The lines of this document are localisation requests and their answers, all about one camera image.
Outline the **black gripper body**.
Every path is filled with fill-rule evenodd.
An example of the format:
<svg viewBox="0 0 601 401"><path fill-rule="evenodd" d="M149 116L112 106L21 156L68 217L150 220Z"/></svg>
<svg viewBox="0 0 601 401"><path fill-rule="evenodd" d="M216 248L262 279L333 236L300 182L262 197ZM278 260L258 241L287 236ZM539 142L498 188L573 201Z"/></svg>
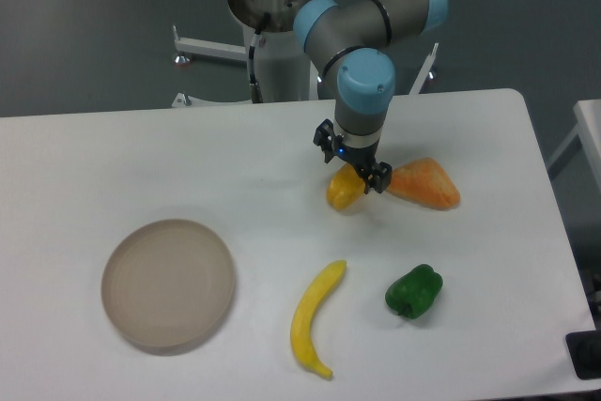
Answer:
<svg viewBox="0 0 601 401"><path fill-rule="evenodd" d="M335 157L351 164L359 171L372 171L377 166L376 153L380 131L369 135L336 133L332 138Z"/></svg>

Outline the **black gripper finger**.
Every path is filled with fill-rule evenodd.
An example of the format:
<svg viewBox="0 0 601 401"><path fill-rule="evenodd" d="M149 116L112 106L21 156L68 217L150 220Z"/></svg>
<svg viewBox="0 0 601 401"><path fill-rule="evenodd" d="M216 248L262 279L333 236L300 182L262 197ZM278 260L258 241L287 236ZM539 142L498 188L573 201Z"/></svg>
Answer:
<svg viewBox="0 0 601 401"><path fill-rule="evenodd" d="M386 162L352 163L351 166L362 180L365 194L369 194L371 191L384 193L391 184L393 169Z"/></svg>
<svg viewBox="0 0 601 401"><path fill-rule="evenodd" d="M325 119L316 127L313 143L323 153L324 163L329 163L341 154L342 138L335 133L333 123L329 119Z"/></svg>

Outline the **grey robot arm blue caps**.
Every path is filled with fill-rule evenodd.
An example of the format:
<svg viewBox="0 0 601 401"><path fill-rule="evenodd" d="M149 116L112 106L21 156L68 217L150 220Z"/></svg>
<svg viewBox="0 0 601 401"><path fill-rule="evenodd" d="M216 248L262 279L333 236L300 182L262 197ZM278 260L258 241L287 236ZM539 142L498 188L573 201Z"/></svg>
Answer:
<svg viewBox="0 0 601 401"><path fill-rule="evenodd" d="M376 153L395 91L387 46L441 25L448 0L227 0L241 27L241 48L176 38L182 57L240 60L254 103L306 100L316 82L335 100L332 118L317 128L326 160L350 164L367 191L385 191L392 168Z"/></svg>

